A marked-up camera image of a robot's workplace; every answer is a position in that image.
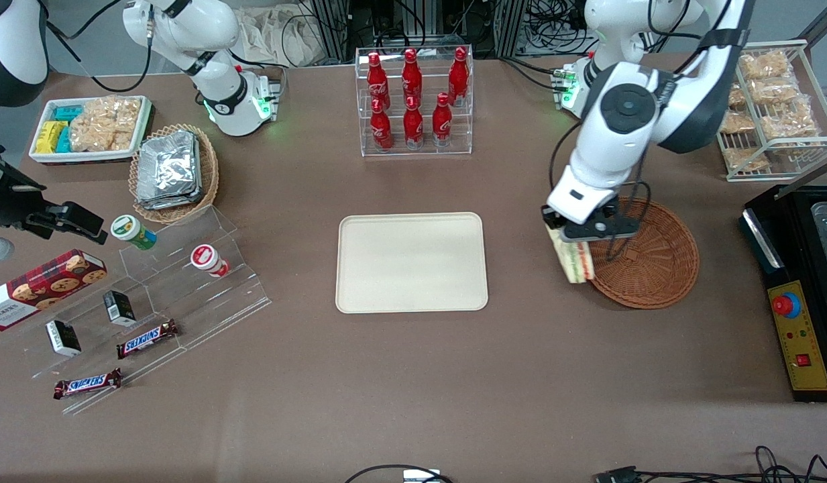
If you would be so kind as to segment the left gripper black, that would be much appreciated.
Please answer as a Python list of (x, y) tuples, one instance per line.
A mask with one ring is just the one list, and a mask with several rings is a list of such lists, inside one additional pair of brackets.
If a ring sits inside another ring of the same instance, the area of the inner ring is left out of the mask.
[(582, 223), (566, 221), (561, 228), (561, 215), (551, 206), (542, 206), (542, 218), (548, 230), (564, 232), (618, 232), (618, 199), (610, 199), (596, 207)]

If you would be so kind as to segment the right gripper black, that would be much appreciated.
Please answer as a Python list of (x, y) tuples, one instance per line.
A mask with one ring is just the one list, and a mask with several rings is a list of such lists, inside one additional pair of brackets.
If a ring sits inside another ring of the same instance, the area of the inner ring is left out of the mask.
[(0, 146), (0, 226), (26, 229), (42, 239), (52, 233), (73, 233), (95, 244), (104, 244), (109, 234), (103, 218), (79, 204), (46, 205), (40, 184), (3, 161)]

